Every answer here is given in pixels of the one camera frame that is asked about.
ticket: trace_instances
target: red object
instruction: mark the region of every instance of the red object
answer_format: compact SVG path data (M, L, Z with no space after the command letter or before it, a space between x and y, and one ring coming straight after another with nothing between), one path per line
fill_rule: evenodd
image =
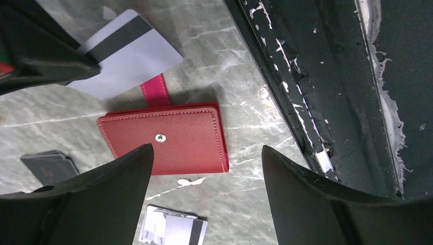
M13 72L14 70L14 66L0 62L0 77Z
M116 158L151 143L155 151L152 175L229 170L217 103L110 112L97 122Z
M162 74L140 85L148 107L164 107L171 105L169 93Z

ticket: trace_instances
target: white card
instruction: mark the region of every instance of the white card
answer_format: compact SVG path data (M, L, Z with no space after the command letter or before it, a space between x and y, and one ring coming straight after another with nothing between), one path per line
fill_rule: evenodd
M164 245L165 219L168 215L196 219L197 216L149 205L141 226L138 240L141 242Z
M164 245L202 245L207 221L168 215Z
M92 55L101 73L68 87L110 100L182 62L180 54L134 10L127 10L79 50Z

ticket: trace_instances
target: red leather card holder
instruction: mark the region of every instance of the red leather card holder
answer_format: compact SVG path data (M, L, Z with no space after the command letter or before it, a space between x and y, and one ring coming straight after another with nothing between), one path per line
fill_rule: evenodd
M155 151L152 175L229 170L217 103L110 112L97 123L116 158L151 143Z

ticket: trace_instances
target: black magnetic stripe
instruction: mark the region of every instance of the black magnetic stripe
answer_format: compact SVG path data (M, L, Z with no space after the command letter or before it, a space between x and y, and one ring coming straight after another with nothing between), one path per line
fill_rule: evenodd
M151 29L152 27L143 18L137 16L92 48L86 55L91 55L100 63Z
M191 237L189 237L189 245L199 245L200 234L202 233L203 221L194 219L193 227L191 228Z

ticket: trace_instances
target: marble floor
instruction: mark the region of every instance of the marble floor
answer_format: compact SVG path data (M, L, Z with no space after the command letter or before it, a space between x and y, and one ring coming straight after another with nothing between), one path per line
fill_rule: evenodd
M261 148L267 144L306 163L222 0L38 2L81 43L108 23L104 6L117 14L135 9L184 57L164 73L173 104L214 98L221 105L230 172L152 177L134 244L142 244L137 238L148 204L206 217L204 244L277 244ZM20 162L23 154L57 149L71 156L80 172L111 161L96 119L107 111L145 106L139 88L108 102L60 85L0 96L0 194L41 186ZM174 189L180 178L201 177L206 179L200 185Z

